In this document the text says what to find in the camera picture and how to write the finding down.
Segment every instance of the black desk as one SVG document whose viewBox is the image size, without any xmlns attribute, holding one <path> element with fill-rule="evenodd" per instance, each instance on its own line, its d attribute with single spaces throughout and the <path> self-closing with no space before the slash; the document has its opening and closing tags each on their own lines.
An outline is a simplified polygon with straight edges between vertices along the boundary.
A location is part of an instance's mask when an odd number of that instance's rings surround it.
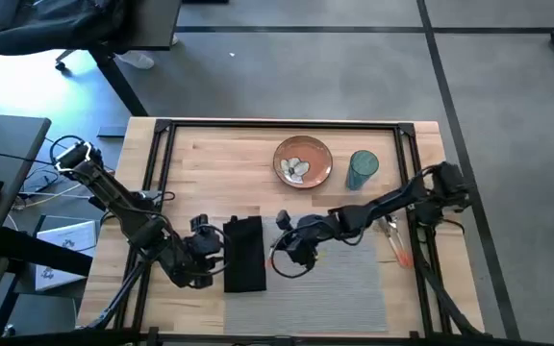
<svg viewBox="0 0 554 346">
<path fill-rule="evenodd" d="M 114 92 L 132 116 L 149 116 L 134 90 L 114 62 L 115 52 L 167 51 L 179 17 L 182 0 L 136 0 L 120 33 L 105 46 L 88 49 Z M 101 137 L 124 137 L 127 127 L 102 127 Z"/>
<path fill-rule="evenodd" d="M 49 127 L 50 120 L 45 118 L 0 115 L 0 153 L 29 160 L 0 157 L 0 181 L 4 182 L 0 194 L 0 281 L 5 271 L 16 273 L 26 262 L 81 275 L 87 275 L 90 269 L 91 258 L 88 256 L 1 226 L 32 166 L 30 160 L 36 158 Z"/>
</svg>

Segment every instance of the black bag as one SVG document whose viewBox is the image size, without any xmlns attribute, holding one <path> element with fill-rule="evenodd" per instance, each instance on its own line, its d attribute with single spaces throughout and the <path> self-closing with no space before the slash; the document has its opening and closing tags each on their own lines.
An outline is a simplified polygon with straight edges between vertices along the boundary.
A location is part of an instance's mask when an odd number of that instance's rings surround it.
<svg viewBox="0 0 554 346">
<path fill-rule="evenodd" d="M 0 55 L 85 49 L 107 40 L 125 20 L 129 0 L 24 0 L 11 28 L 0 31 Z"/>
</svg>

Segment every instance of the flower design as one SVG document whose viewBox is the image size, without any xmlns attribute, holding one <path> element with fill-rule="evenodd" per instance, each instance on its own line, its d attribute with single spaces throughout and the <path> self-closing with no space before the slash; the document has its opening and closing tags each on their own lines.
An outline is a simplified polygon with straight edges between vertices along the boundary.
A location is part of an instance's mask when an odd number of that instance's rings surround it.
<svg viewBox="0 0 554 346">
<path fill-rule="evenodd" d="M 303 184 L 303 176 L 309 172 L 309 163 L 299 158 L 281 160 L 281 170 L 289 182 Z"/>
</svg>

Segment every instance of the ceramic plate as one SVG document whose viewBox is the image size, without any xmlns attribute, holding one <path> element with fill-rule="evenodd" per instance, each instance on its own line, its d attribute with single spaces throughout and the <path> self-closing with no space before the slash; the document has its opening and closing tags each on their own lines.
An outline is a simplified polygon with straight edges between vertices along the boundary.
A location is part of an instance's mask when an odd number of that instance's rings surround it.
<svg viewBox="0 0 554 346">
<path fill-rule="evenodd" d="M 273 169 L 284 183 L 310 188 L 322 184 L 331 174 L 333 157 L 321 141 L 310 136 L 294 136 L 275 150 Z"/>
</svg>

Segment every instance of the white paper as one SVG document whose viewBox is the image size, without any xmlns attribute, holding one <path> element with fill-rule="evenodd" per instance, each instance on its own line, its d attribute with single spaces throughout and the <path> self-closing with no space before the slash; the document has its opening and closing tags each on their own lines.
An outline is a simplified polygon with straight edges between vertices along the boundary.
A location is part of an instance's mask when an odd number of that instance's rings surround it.
<svg viewBox="0 0 554 346">
<path fill-rule="evenodd" d="M 93 257 L 95 253 L 95 221 L 88 221 L 54 230 L 38 232 L 37 238 Z M 62 284 L 69 284 L 84 277 L 36 265 L 36 290 L 41 291 Z"/>
</svg>

